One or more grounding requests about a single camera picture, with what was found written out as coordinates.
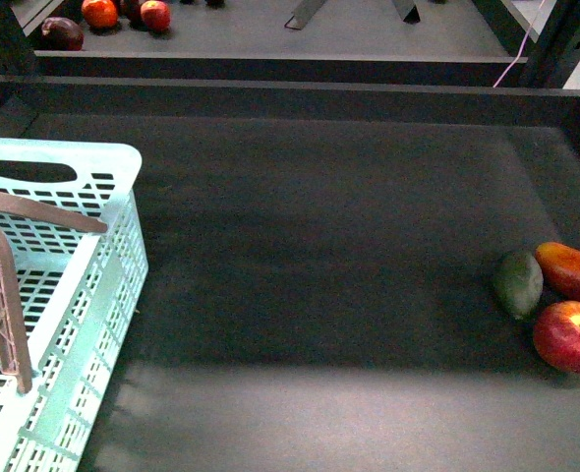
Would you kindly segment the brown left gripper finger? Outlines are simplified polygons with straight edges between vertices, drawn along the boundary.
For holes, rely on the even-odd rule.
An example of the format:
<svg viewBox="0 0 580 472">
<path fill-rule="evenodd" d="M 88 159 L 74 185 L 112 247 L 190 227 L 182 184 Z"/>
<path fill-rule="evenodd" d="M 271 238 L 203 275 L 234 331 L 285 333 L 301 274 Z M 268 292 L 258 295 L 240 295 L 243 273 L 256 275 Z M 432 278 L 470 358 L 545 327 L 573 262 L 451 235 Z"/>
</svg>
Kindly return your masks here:
<svg viewBox="0 0 580 472">
<path fill-rule="evenodd" d="M 32 389 L 32 368 L 14 255 L 0 228 L 0 371 L 20 394 Z"/>
<path fill-rule="evenodd" d="M 97 218 L 2 192 L 0 212 L 83 232 L 105 233 L 108 230 L 108 225 Z"/>
</svg>

